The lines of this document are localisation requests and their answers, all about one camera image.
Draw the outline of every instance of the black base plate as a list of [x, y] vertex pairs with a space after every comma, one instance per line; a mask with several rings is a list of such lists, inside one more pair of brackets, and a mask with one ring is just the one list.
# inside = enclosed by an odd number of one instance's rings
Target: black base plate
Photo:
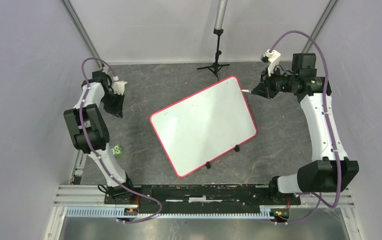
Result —
[[[287, 199], [291, 205], [301, 204], [300, 198], [293, 194], [271, 195], [266, 184], [137, 185], [134, 190], [159, 200], [163, 204], [162, 214], [260, 213], [260, 205], [284, 206]], [[194, 197], [218, 201], [192, 202]], [[107, 196], [104, 203], [125, 204]], [[139, 213], [152, 214], [157, 210], [158, 205], [154, 201], [139, 198]]]

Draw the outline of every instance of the gray marble surface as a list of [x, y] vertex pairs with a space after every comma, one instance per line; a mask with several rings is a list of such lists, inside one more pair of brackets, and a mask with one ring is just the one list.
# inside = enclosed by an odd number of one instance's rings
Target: gray marble surface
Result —
[[[123, 155], [117, 162], [134, 184], [267, 183], [274, 176], [296, 173], [311, 162], [311, 143], [304, 113], [291, 93], [274, 99], [246, 94], [258, 134], [201, 168], [177, 177], [149, 122], [152, 113], [216, 82], [209, 70], [196, 70], [202, 63], [119, 65], [114, 70], [128, 82], [123, 118], [101, 113], [110, 131], [110, 145], [120, 144]], [[290, 68], [289, 63], [282, 63]], [[224, 67], [220, 79], [235, 75], [243, 89], [260, 81], [262, 62], [236, 62]], [[86, 161], [83, 185], [104, 184], [105, 179], [90, 158]]]

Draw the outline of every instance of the connector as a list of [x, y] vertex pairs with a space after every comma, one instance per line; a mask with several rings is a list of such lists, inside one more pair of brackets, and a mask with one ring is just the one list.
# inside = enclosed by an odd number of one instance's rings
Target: connector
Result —
[[115, 81], [113, 82], [113, 90], [114, 94], [117, 95], [123, 95], [125, 91], [125, 85], [127, 84], [126, 81]]
[[267, 63], [270, 62], [270, 65], [267, 67], [267, 74], [272, 75], [272, 73], [275, 71], [275, 67], [279, 65], [279, 60], [281, 58], [281, 54], [277, 52], [276, 50], [273, 50], [270, 52], [270, 49], [268, 49], [263, 56], [261, 56], [260, 60]]

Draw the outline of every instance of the black tripod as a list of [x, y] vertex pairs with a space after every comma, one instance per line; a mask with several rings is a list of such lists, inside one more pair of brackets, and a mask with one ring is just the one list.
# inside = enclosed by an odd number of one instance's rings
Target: black tripod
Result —
[[221, 30], [216, 30], [215, 29], [214, 30], [214, 34], [217, 35], [217, 51], [216, 51], [216, 56], [215, 56], [215, 59], [214, 59], [214, 63], [211, 66], [204, 66], [204, 67], [197, 68], [197, 70], [201, 70], [201, 69], [208, 69], [208, 70], [210, 70], [216, 76], [217, 81], [219, 81], [219, 71], [224, 66], [229, 66], [230, 65], [230, 64], [219, 64], [219, 56], [222, 54], [222, 51], [219, 50], [220, 36], [222, 35], [222, 33], [223, 33], [223, 29], [221, 29]]

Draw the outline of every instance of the white wall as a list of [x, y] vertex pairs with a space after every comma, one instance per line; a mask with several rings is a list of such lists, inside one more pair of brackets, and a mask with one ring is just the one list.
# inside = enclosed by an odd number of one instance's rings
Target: white wall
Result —
[[75, 150], [63, 111], [88, 56], [61, 1], [0, 0], [0, 240], [43, 238]]
[[365, 239], [382, 239], [382, 1], [339, 1], [318, 43], [341, 141], [359, 161], [350, 190]]
[[[218, 0], [71, 0], [99, 55], [108, 62], [213, 62]], [[311, 33], [328, 0], [229, 0], [221, 61], [259, 61], [288, 30]], [[284, 58], [303, 49], [294, 35]]]

